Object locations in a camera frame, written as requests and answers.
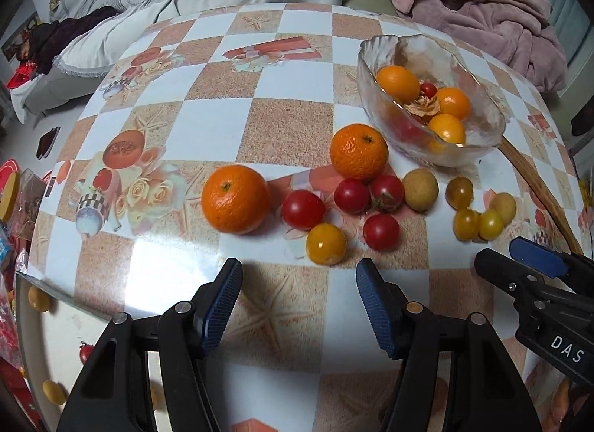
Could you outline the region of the yellow cherry tomato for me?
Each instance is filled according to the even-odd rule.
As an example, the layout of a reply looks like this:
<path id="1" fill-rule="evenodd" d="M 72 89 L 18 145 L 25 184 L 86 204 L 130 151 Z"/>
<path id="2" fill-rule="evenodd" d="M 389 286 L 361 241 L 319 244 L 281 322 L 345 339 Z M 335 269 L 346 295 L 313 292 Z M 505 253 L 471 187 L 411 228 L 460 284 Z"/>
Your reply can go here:
<path id="1" fill-rule="evenodd" d="M 347 240 L 336 226 L 321 223 L 313 227 L 306 238 L 308 258 L 319 265 L 331 266 L 342 260 L 346 253 Z"/>
<path id="2" fill-rule="evenodd" d="M 453 232 L 462 242 L 473 241 L 479 234 L 480 215 L 472 209 L 460 209 L 453 219 Z"/>

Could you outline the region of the checkered tablecloth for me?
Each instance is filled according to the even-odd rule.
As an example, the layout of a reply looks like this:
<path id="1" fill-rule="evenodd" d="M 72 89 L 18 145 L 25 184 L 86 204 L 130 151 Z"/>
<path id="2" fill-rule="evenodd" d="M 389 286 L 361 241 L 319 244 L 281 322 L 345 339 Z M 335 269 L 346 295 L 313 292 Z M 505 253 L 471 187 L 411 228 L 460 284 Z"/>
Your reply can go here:
<path id="1" fill-rule="evenodd" d="M 456 239 L 454 210 L 443 197 L 455 175 L 474 183 L 477 211 L 509 192 L 518 213 L 488 244 L 503 252 L 523 235 L 567 249 L 500 151 L 452 175 L 434 171 L 439 200 L 427 214 L 406 207 L 396 214 L 403 236 L 390 254 L 372 252 L 358 218 L 331 208 L 328 217 L 352 246 L 332 267 L 308 259 L 305 233 L 289 231 L 276 209 L 244 236 L 218 233 L 205 221 L 202 187 L 228 163 L 254 168 L 279 191 L 311 188 L 330 197 L 341 179 L 333 168 L 315 168 L 330 165 L 337 130 L 371 124 L 356 60 L 360 42 L 379 34 L 431 36 L 487 87 L 505 113 L 505 137 L 539 171 L 591 255 L 592 213 L 546 103 L 490 55 L 422 25 L 337 6 L 249 5 L 157 24 L 125 51 L 66 141 L 41 204 L 28 273 L 76 304 L 141 317 L 190 299 L 228 256 L 241 259 L 246 294 L 208 370 L 223 431 L 379 429 L 399 364 L 378 348 L 358 296 L 355 263 L 363 256 L 436 313 L 486 314 L 524 378 L 539 364 L 513 338 L 512 299 L 470 270 L 482 243 Z M 109 193 L 107 220 L 84 209 L 78 216 L 92 184 Z"/>

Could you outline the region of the orange kumquat in bowl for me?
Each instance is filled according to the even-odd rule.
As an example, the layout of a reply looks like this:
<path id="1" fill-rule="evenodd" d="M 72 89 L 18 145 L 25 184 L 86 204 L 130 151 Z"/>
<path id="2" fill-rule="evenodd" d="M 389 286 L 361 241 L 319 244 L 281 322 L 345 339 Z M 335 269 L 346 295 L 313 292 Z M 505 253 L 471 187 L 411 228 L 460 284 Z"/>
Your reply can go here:
<path id="1" fill-rule="evenodd" d="M 465 120 L 471 111 L 471 103 L 467 95 L 456 87 L 442 87 L 437 90 L 437 101 L 442 113 Z"/>
<path id="2" fill-rule="evenodd" d="M 379 69 L 376 82 L 384 92 L 399 100 L 400 103 L 409 104 L 420 95 L 420 82 L 408 69 L 399 65 L 388 65 Z"/>
<path id="3" fill-rule="evenodd" d="M 437 134 L 442 141 L 450 144 L 465 144 L 466 132 L 462 121 L 448 113 L 439 113 L 428 123 L 428 129 Z"/>

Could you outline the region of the clear glass bowl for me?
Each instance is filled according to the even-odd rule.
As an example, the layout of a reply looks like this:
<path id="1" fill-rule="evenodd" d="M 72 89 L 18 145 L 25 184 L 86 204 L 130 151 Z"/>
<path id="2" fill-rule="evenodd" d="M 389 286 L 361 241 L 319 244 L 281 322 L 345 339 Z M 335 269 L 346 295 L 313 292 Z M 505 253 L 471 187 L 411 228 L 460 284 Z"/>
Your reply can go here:
<path id="1" fill-rule="evenodd" d="M 399 65 L 420 82 L 419 97 L 400 103 L 376 82 L 379 69 Z M 465 144 L 442 141 L 428 123 L 442 113 L 436 93 L 456 87 L 470 100 L 471 111 L 461 120 Z M 358 93 L 372 124 L 393 147 L 419 161 L 441 167 L 469 165 L 497 148 L 505 130 L 505 116 L 480 83 L 462 64 L 459 56 L 430 36 L 378 35 L 365 40 L 358 50 Z"/>

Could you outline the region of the long wooden stick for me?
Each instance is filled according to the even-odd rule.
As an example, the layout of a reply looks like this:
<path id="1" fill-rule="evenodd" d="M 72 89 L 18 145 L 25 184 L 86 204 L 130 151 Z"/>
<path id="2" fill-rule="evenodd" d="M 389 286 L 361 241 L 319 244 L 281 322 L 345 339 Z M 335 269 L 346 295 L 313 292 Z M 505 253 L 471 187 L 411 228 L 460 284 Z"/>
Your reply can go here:
<path id="1" fill-rule="evenodd" d="M 564 209 L 561 207 L 536 169 L 507 138 L 502 137 L 498 148 L 526 181 L 535 196 L 544 205 L 556 227 L 564 237 L 569 249 L 574 253 L 583 254 L 583 249 L 571 229 Z"/>

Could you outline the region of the large orange mandarin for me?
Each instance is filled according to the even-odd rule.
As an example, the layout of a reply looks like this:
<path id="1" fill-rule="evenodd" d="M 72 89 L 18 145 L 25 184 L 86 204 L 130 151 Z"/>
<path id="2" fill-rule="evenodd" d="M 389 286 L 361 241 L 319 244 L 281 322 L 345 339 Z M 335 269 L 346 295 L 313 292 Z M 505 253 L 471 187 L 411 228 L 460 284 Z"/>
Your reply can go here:
<path id="1" fill-rule="evenodd" d="M 200 202 L 212 228 L 237 235 L 255 231 L 272 206 L 268 183 L 258 172 L 242 165 L 214 171 L 203 186 Z"/>

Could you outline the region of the red stemmed tomato in tray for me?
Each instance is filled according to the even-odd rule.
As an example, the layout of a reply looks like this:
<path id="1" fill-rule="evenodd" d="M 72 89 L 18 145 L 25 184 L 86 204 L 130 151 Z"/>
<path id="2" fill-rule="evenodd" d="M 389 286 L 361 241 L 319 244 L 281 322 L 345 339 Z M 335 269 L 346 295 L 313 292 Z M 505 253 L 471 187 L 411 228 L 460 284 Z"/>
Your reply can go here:
<path id="1" fill-rule="evenodd" d="M 93 344 L 87 344 L 87 343 L 81 343 L 79 345 L 79 359 L 81 360 L 83 365 L 86 364 L 87 360 L 91 356 L 92 351 L 94 350 L 94 347 L 95 346 Z"/>

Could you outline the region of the pile of snack packets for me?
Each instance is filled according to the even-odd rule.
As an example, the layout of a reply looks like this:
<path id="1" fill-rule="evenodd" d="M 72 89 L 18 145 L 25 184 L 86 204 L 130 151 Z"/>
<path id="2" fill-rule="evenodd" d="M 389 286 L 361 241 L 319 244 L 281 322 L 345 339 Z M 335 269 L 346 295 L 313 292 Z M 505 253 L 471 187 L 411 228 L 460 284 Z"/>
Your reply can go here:
<path id="1" fill-rule="evenodd" d="M 26 387 L 16 323 L 16 272 L 26 266 L 46 182 L 16 161 L 1 165 L 1 377 L 11 391 Z"/>

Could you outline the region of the brown longan fruit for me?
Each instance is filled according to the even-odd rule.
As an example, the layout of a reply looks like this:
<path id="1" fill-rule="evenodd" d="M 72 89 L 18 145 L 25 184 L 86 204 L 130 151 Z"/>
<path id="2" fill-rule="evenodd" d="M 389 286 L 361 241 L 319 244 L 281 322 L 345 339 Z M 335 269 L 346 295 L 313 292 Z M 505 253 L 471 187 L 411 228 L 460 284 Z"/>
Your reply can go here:
<path id="1" fill-rule="evenodd" d="M 495 210 L 502 216 L 502 221 L 505 226 L 512 223 L 512 220 L 515 219 L 516 214 L 516 201 L 515 198 L 507 193 L 501 192 L 497 193 L 489 203 L 489 209 Z"/>
<path id="2" fill-rule="evenodd" d="M 33 310 L 40 313 L 47 312 L 51 309 L 51 297 L 45 291 L 34 285 L 29 288 L 27 299 Z"/>

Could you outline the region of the small yellow tomato in tray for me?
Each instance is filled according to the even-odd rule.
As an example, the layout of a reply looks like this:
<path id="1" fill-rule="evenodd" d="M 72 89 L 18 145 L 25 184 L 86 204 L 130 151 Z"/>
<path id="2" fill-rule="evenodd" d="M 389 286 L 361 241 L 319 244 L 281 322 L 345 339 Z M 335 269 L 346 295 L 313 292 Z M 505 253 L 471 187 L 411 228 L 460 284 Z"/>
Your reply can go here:
<path id="1" fill-rule="evenodd" d="M 65 389 L 61 387 L 58 383 L 45 380 L 42 382 L 42 392 L 46 399 L 56 406 L 65 405 L 66 400 L 68 397 L 66 396 Z"/>

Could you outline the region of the yellow-green cherry tomato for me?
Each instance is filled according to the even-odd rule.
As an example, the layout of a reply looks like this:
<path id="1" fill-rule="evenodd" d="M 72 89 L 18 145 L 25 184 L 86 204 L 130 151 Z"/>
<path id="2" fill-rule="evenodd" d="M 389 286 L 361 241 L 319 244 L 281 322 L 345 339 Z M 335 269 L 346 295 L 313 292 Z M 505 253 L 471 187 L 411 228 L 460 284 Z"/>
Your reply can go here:
<path id="1" fill-rule="evenodd" d="M 456 211 L 469 208 L 473 197 L 474 186 L 469 178 L 458 176 L 446 187 L 446 201 Z"/>
<path id="2" fill-rule="evenodd" d="M 492 241 L 505 229 L 502 214 L 496 210 L 485 210 L 479 218 L 478 235 L 484 241 Z"/>

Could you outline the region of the white shallow tray box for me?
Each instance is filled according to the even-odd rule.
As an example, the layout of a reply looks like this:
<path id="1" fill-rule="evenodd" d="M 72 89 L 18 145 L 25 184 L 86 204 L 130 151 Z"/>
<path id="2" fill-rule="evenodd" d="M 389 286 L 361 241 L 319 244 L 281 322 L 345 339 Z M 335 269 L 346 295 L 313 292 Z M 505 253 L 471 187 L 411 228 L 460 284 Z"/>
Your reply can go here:
<path id="1" fill-rule="evenodd" d="M 16 277 L 18 339 L 26 382 L 41 422 L 46 430 L 54 431 L 63 408 L 47 399 L 42 384 L 52 381 L 68 394 L 82 371 L 79 346 L 96 344 L 108 319 L 55 296 L 50 299 L 49 310 L 35 310 L 28 300 L 33 286 L 41 285 L 29 276 Z"/>

